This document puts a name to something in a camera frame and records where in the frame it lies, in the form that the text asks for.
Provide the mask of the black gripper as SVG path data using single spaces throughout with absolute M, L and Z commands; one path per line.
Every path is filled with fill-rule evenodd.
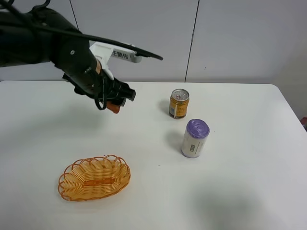
M 97 59 L 63 61 L 62 70 L 65 73 L 63 78 L 72 83 L 79 94 L 100 100 L 105 96 L 107 107 L 122 107 L 126 99 L 135 99 L 136 91 L 125 82 L 111 80 Z

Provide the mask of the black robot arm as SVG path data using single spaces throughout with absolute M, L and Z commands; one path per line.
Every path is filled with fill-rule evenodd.
M 11 67 L 52 62 L 74 91 L 93 99 L 99 110 L 117 113 L 136 91 L 116 79 L 107 67 L 113 51 L 92 46 L 58 12 L 35 6 L 21 13 L 13 6 L 0 14 L 0 65 Z

